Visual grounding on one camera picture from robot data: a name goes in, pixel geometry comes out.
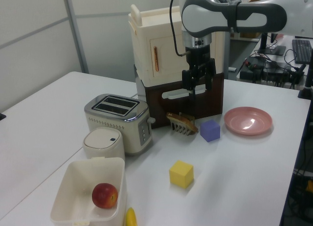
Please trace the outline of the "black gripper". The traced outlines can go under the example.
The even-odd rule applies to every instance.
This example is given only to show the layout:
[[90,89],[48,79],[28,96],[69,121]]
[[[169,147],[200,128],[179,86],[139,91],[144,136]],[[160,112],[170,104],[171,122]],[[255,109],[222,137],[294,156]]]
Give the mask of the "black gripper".
[[205,72],[205,88],[212,89],[212,80],[216,74],[215,59],[210,58],[210,45],[200,48],[185,47],[188,70],[182,71],[182,88],[189,91],[190,99],[196,99],[195,87],[198,82],[198,72]]

